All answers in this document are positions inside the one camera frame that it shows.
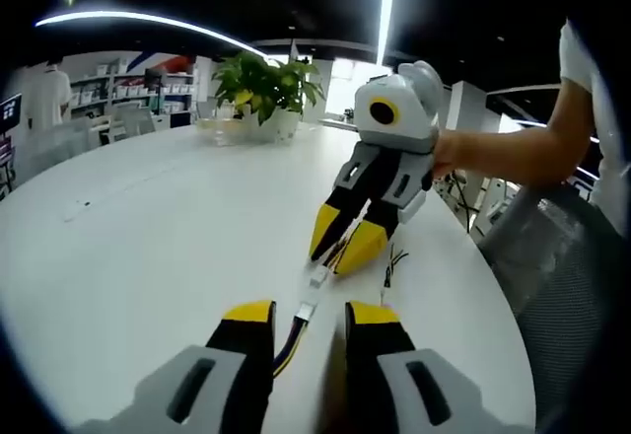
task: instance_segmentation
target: yellow ring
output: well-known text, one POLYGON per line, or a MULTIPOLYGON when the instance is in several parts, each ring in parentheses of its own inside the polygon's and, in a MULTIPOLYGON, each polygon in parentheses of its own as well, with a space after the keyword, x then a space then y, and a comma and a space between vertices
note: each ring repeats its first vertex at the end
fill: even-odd
POLYGON ((373 104, 384 104, 385 106, 390 107, 390 110, 392 110, 392 114, 394 115, 394 119, 392 120, 391 123, 381 123, 380 121, 378 121, 378 120, 373 118, 373 120, 376 121, 379 125, 392 126, 392 125, 395 125, 398 122, 398 118, 399 118, 398 107, 394 103, 392 103, 391 101, 389 101, 385 97, 375 97, 368 104, 368 110, 370 110, 370 108, 371 108, 371 106, 373 104))

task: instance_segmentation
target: person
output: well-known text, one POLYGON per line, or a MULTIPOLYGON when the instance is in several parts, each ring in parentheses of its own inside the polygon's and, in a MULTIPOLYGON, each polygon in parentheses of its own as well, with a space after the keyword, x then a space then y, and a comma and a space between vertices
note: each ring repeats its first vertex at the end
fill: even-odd
POLYGON ((558 183, 574 173, 596 129, 602 160, 591 202, 624 235, 628 166, 615 113, 596 64, 569 22, 561 29, 559 56, 561 88, 546 128, 502 134, 443 130, 434 176, 463 169, 525 185, 558 183))
POLYGON ((43 73, 32 82, 27 117, 29 129, 41 132, 63 123, 63 114, 68 109, 72 91, 68 75, 58 66, 63 57, 51 58, 43 73))

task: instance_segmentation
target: green leaves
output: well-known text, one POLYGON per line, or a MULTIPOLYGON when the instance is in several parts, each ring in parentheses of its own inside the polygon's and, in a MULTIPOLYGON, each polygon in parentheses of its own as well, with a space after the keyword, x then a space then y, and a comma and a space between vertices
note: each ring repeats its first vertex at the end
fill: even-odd
POLYGON ((262 57, 246 51, 225 59, 212 75, 213 80, 221 81, 217 106, 228 101, 243 109, 250 104, 262 124, 277 107, 302 113, 303 95, 313 106, 318 98, 324 99, 322 86, 307 80, 308 74, 319 74, 315 66, 299 61, 276 62, 278 67, 270 66, 262 57))

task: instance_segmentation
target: round table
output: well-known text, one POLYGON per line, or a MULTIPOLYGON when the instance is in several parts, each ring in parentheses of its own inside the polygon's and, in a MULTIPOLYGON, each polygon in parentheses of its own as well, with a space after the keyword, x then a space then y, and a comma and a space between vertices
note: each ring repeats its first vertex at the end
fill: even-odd
MULTIPOLYGON (((94 150, 0 204, 2 321, 62 422, 110 418, 136 384, 236 304, 273 299, 276 350, 308 273, 316 213, 356 133, 302 125, 293 143, 217 147, 194 127, 94 150)), ((447 205, 427 201, 393 241, 410 255, 388 297, 506 424, 534 426, 532 377, 493 273, 447 205)), ((343 313, 378 304, 386 259, 337 281, 274 383, 263 432, 312 432, 343 401, 343 313)))

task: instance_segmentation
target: human hand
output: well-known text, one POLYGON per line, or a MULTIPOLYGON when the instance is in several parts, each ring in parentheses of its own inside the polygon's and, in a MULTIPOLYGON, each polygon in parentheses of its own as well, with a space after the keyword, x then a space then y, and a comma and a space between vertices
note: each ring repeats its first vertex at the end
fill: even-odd
POLYGON ((440 179, 457 168, 457 155, 459 147, 459 134, 457 131, 441 130, 434 147, 434 179, 440 179))

